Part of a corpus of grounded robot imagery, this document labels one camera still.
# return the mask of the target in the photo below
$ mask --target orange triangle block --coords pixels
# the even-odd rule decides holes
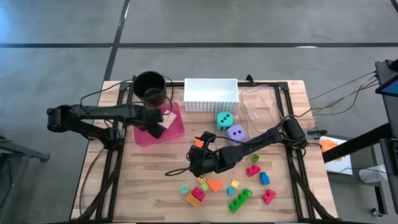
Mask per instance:
[[[222,181],[215,181],[215,180],[207,180],[207,184],[210,186],[211,190],[216,193],[219,189],[222,188],[223,182]]]

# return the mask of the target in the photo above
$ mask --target orange object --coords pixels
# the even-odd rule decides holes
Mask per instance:
[[[334,147],[338,146],[337,143],[329,139],[321,140],[319,141],[319,144],[321,144],[322,146],[321,148],[322,152],[326,152],[327,150],[333,149]]]
[[[207,180],[207,184],[210,186],[211,190],[216,193],[219,189],[222,188],[223,182],[222,181],[215,181],[215,180]]]
[[[199,199],[195,198],[195,196],[193,196],[191,193],[188,194],[187,201],[195,208],[199,207],[200,205]]]
[[[203,141],[201,141],[201,140],[195,138],[195,145],[196,145],[196,146],[202,147],[202,146],[203,146],[203,143],[204,143]]]

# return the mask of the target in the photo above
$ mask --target purple dice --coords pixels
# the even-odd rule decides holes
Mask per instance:
[[[246,134],[244,133],[244,129],[239,124],[228,128],[228,130],[226,130],[226,136],[230,139],[234,139],[237,141],[242,141],[242,142],[246,141]],[[228,141],[229,144],[232,146],[237,146],[240,144],[231,140]]]

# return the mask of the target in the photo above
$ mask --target teal dice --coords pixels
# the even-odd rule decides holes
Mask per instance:
[[[219,112],[217,114],[217,131],[226,131],[233,124],[234,120],[230,112]]]

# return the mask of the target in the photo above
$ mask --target pink block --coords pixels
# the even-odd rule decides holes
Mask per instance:
[[[177,115],[173,123],[170,125],[170,127],[166,130],[164,130],[162,136],[157,139],[153,136],[151,136],[148,132],[146,131],[141,131],[139,128],[133,126],[134,130],[134,138],[136,139],[136,144],[139,146],[150,146],[153,144],[158,144],[164,141],[168,141],[171,139],[176,139],[179,137],[184,136],[185,134],[185,128],[184,124],[182,122],[182,117],[180,113],[180,108],[178,107],[177,103],[172,103],[173,108],[172,112]],[[165,113],[165,111],[169,110],[170,111],[170,104],[164,104],[158,106],[158,108],[162,111],[162,113]]]
[[[264,202],[269,205],[272,200],[274,199],[276,195],[276,192],[273,190],[266,190],[266,194],[262,196],[262,199],[264,200]]]
[[[261,168],[259,166],[255,165],[255,164],[246,169],[246,172],[248,173],[249,177],[253,176],[254,174],[257,174],[260,171],[261,171]]]
[[[199,188],[195,187],[195,189],[192,190],[191,194],[195,196],[199,201],[203,201],[205,199],[206,193]]]

